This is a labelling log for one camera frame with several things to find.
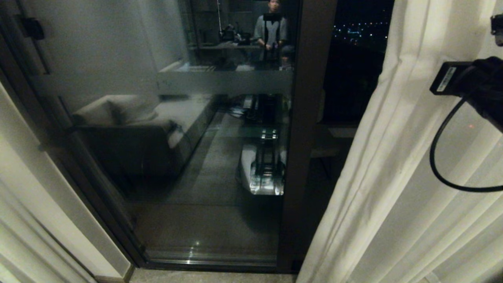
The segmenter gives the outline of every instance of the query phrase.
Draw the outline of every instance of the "sofa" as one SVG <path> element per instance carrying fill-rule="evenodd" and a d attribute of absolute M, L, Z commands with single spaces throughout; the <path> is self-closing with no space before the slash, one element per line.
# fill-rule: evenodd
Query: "sofa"
<path fill-rule="evenodd" d="M 215 95 L 106 95 L 72 114 L 113 176 L 177 176 L 213 115 Z"/>

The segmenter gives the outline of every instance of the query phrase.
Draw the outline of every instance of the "black cable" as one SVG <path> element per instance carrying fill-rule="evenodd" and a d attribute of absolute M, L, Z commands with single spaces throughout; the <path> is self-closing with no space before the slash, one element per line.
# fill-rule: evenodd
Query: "black cable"
<path fill-rule="evenodd" d="M 445 127 L 447 126 L 447 124 L 449 123 L 449 121 L 452 119 L 452 117 L 454 116 L 454 114 L 456 114 L 456 112 L 458 112 L 459 108 L 461 108 L 461 106 L 469 98 L 470 98 L 470 95 L 464 95 L 461 98 L 461 101 L 459 101 L 458 104 L 456 104 L 456 106 L 454 106 L 454 108 L 451 110 L 451 112 L 449 113 L 449 115 L 447 115 L 447 118 L 445 118 L 444 122 L 442 123 L 442 125 L 439 128 L 439 130 L 437 131 L 437 134 L 435 135 L 435 138 L 433 139 L 432 146 L 430 148 L 430 165 L 432 167 L 433 174 L 442 183 L 448 185 L 449 187 L 452 187 L 452 188 L 455 188 L 455 189 L 458 189 L 458 190 L 461 190 L 461 191 L 466 191 L 466 192 L 496 192 L 496 191 L 503 191 L 503 185 L 502 186 L 494 186 L 494 187 L 480 187 L 480 188 L 465 187 L 465 186 L 456 185 L 454 183 L 449 182 L 444 177 L 442 177 L 442 175 L 440 174 L 440 172 L 437 170 L 437 166 L 435 165 L 435 149 L 437 148 L 437 143 L 438 143 L 438 141 L 440 139 L 440 136 L 442 135 Z"/>

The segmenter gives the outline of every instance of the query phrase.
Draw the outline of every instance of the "couch cushion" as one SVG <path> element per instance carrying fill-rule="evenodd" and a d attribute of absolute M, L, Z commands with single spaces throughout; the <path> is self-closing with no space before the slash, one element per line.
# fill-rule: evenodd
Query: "couch cushion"
<path fill-rule="evenodd" d="M 157 117 L 154 110 L 159 98 L 151 95 L 108 95 L 112 115 L 120 125 L 150 121 Z"/>
<path fill-rule="evenodd" d="M 107 96 L 86 105 L 73 114 L 76 125 L 115 125 L 117 121 L 112 116 L 112 109 Z"/>

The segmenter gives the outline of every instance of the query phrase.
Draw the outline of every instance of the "metal frame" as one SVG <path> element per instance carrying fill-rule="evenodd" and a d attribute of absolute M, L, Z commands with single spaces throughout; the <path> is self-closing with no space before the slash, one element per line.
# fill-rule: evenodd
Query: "metal frame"
<path fill-rule="evenodd" d="M 99 186 L 86 174 L 70 150 L 67 134 L 56 126 L 44 111 L 34 88 L 15 60 L 4 35 L 0 35 L 0 81 L 12 100 L 92 215 L 98 220 L 121 252 L 137 267 L 180 270 L 231 272 L 295 273 L 296 236 L 302 213 L 304 187 L 313 145 L 314 125 L 318 113 L 323 78 L 330 46 L 337 0 L 303 1 L 299 20 L 296 73 L 293 86 L 293 114 L 290 123 L 286 186 L 280 227 L 277 266 L 239 266 L 231 262 L 211 265 L 205 262 L 186 264 L 177 261 L 151 261 L 134 240 L 121 218 L 110 209 Z"/>

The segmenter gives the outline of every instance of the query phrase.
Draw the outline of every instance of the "person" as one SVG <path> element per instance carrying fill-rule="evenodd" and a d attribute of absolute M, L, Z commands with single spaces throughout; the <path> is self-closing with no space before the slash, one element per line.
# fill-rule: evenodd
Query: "person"
<path fill-rule="evenodd" d="M 269 13 L 279 13 L 281 7 L 281 1 L 269 0 L 268 6 L 269 6 Z M 265 22 L 264 22 L 264 16 L 262 15 L 257 19 L 257 24 L 255 24 L 254 38 L 257 39 L 257 43 L 262 48 L 265 48 L 268 52 L 273 52 L 270 58 L 277 58 L 279 49 L 281 49 L 281 47 L 288 40 L 287 20 L 282 17 L 280 22 L 271 23 L 270 21 L 267 21 L 267 30 L 269 32 L 269 35 L 267 42 L 265 42 Z M 264 60 L 263 53 L 260 56 L 260 60 Z"/>

